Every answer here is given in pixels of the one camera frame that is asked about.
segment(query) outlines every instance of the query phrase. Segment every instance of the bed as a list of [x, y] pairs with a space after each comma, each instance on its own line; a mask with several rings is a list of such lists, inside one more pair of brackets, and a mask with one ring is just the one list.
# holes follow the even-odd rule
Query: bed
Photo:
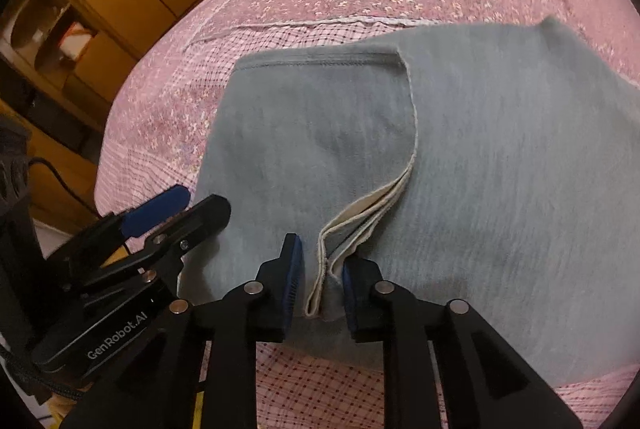
[[[416, 25], [569, 25], [630, 84], [640, 80], [640, 16], [631, 0], [205, 0], [133, 69], [114, 101], [98, 167], [100, 213], [120, 211], [181, 183], [192, 193], [207, 135], [236, 60], [270, 48], [341, 44]], [[132, 249], [142, 246], [134, 240]], [[260, 345], [260, 427], [383, 426], [379, 373]], [[558, 393], [597, 427], [638, 366]]]

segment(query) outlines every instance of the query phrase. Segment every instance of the gray garment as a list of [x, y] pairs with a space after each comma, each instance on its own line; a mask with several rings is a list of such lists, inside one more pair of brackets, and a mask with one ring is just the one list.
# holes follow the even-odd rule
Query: gray garment
[[[221, 297], [298, 232], [308, 296], [322, 225], [407, 167], [358, 250], [386, 279], [438, 303], [466, 298], [551, 384], [640, 361], [640, 93], [554, 20], [241, 59], [196, 191], [229, 198], [232, 219], [190, 253], [181, 294]], [[319, 313], [336, 319], [340, 264], [328, 269]], [[343, 319], [297, 319], [290, 343], [380, 365]]]

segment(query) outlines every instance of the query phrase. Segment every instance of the metal screw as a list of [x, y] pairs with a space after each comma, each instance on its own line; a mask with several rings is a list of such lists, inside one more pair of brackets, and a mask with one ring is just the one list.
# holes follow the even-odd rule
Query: metal screw
[[262, 283], [260, 281], [249, 281], [246, 285], [244, 285], [244, 291], [249, 295], [259, 294], [264, 289]]
[[158, 275], [156, 273], [155, 270], [151, 269], [151, 270], [147, 270], [146, 272], [144, 272], [142, 274], [142, 279], [144, 280], [145, 283], [150, 283], [151, 281], [153, 281], [156, 278], [156, 275]]
[[469, 311], [469, 303], [462, 299], [453, 299], [449, 303], [449, 309], [458, 315], [464, 315]]
[[169, 305], [169, 310], [174, 314], [183, 314], [189, 309], [189, 303], [184, 299], [176, 299]]
[[393, 290], [396, 289], [394, 284], [389, 281], [378, 281], [374, 285], [374, 288], [376, 289], [376, 292], [380, 294], [390, 294]]

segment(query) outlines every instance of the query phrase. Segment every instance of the pink blanket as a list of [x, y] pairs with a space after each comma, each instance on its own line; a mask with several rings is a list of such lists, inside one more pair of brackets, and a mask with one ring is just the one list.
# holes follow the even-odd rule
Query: pink blanket
[[[218, 102], [243, 55], [341, 44], [435, 22], [534, 24], [549, 14], [614, 70], [640, 80], [634, 55], [640, 51], [640, 16], [629, 0], [205, 0], [146, 54], [117, 96], [98, 167], [98, 210], [123, 210], [176, 182], [194, 190]], [[271, 345], [259, 350], [262, 426], [382, 427], [379, 374]], [[585, 427], [597, 427], [635, 370], [559, 393]]]

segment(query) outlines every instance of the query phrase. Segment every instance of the wire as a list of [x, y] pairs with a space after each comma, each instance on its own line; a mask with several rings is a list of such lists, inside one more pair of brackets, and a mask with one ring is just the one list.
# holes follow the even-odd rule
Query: wire
[[98, 214], [97, 210], [95, 210], [91, 205], [85, 202], [80, 196], [78, 196], [75, 192], [73, 192], [73, 190], [70, 189], [70, 187], [62, 179], [62, 176], [60, 176], [60, 173], [58, 172], [58, 170], [55, 167], [53, 167], [53, 164], [49, 160], [45, 158], [41, 158], [39, 156], [34, 156], [31, 160], [29, 160], [29, 167], [36, 164], [42, 164], [44, 165], [44, 167], [49, 169], [53, 173], [53, 176], [55, 176], [56, 180], [58, 180], [60, 185], [62, 185], [62, 188], [65, 189], [66, 192], [68, 192], [69, 195], [76, 200], [76, 202], [84, 206], [84, 208], [86, 208], [96, 218], [100, 218], [100, 214]]
[[56, 393], [57, 395], [64, 396], [65, 398], [75, 401], [79, 401], [82, 398], [82, 391], [78, 391], [68, 385], [53, 382], [51, 379], [42, 377], [33, 369], [27, 367], [18, 357], [6, 349], [2, 344], [0, 344], [0, 357], [2, 357], [18, 375], [28, 381], [33, 380], [34, 382], [38, 382], [49, 389], [52, 393]]

